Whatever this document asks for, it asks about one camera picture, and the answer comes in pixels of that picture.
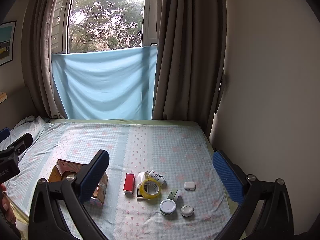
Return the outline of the person's left hand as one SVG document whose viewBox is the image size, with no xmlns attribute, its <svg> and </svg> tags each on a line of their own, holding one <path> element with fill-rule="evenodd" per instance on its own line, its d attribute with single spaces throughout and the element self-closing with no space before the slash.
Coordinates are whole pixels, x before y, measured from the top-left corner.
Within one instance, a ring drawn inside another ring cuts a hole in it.
<svg viewBox="0 0 320 240">
<path fill-rule="evenodd" d="M 16 217 L 14 215 L 14 212 L 13 212 L 13 209 L 11 207 L 10 201 L 7 198 L 6 195 L 4 195 L 3 198 L 2 198 L 1 207 L 3 207 L 3 209 L 5 210 L 5 217 L 6 217 L 7 221 L 9 221 L 11 224 L 15 224 L 16 223 Z"/>
</svg>

